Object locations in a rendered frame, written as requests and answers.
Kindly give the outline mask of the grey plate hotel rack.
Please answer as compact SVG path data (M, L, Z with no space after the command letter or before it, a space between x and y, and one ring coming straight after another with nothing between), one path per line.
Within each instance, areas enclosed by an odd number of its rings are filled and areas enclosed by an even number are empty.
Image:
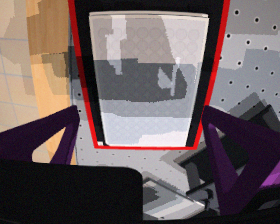
M151 178L143 181L143 220L158 220L192 204L194 200Z

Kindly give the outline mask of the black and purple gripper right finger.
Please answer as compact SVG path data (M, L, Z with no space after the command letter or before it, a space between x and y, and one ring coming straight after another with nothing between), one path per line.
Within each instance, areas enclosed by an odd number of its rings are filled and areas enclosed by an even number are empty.
M209 105L204 106L201 123L220 216L240 213L259 191L280 187L280 132ZM249 154L249 160L239 176L222 146L216 128Z

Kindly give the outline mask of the grey perforated base plate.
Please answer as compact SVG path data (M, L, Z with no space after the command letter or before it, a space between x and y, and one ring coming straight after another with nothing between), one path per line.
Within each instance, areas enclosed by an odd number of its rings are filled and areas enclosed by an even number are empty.
M69 14L70 106L77 106L80 117L76 165L131 167L143 181L151 178L187 197L181 163L207 148L203 130L197 150L94 149L76 62ZM230 0L209 106L248 121L269 105L280 121L280 0Z

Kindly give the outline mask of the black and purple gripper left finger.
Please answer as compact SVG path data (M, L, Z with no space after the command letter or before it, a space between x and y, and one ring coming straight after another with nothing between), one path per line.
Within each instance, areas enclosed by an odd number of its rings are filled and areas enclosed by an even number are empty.
M71 164L80 117L76 105L0 132L0 158L33 162L35 149L65 128L50 163Z

